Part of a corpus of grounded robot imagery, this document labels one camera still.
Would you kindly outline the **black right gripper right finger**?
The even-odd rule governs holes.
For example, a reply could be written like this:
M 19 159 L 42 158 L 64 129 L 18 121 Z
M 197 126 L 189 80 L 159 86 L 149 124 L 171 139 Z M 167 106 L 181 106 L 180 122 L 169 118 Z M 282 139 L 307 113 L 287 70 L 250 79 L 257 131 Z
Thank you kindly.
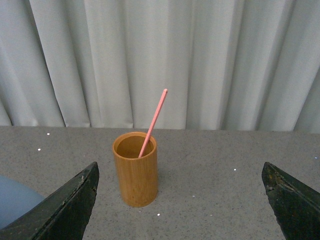
M 270 162 L 261 178 L 277 223 L 287 240 L 320 238 L 320 193 Z

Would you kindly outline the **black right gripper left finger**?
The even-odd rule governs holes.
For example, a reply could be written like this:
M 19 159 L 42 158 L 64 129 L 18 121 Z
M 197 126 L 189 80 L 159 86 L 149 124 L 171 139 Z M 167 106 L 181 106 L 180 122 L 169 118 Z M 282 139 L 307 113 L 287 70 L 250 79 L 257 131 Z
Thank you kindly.
M 29 212 L 0 231 L 2 240 L 81 240 L 97 197 L 99 167 L 92 162 Z

